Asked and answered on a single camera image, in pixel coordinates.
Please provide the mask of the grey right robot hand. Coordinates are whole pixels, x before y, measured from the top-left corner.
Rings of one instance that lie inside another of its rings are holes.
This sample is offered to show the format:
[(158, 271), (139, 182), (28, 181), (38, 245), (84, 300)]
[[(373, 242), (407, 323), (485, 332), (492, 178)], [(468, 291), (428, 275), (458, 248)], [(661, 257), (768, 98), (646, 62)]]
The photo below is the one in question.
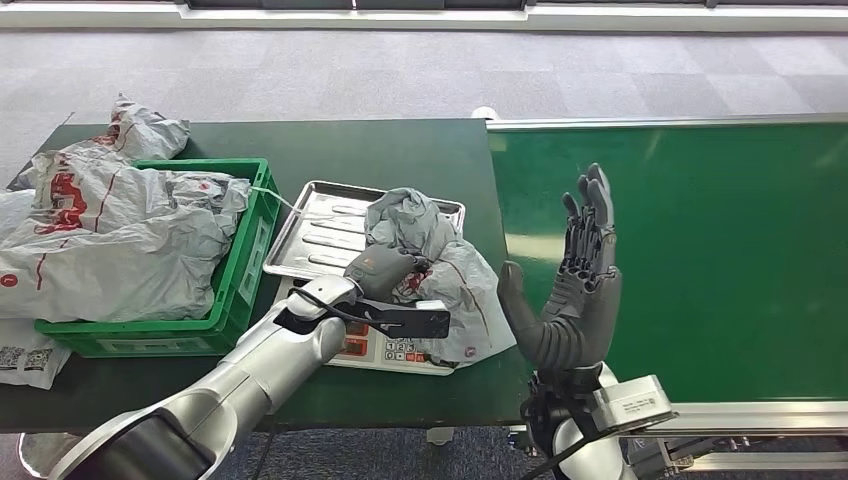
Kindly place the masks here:
[(603, 362), (614, 335), (622, 273), (611, 184), (597, 164), (577, 180), (579, 199), (562, 196), (567, 218), (563, 257), (539, 313), (528, 304), (523, 270), (502, 264), (497, 294), (524, 358), (538, 370), (567, 371)]

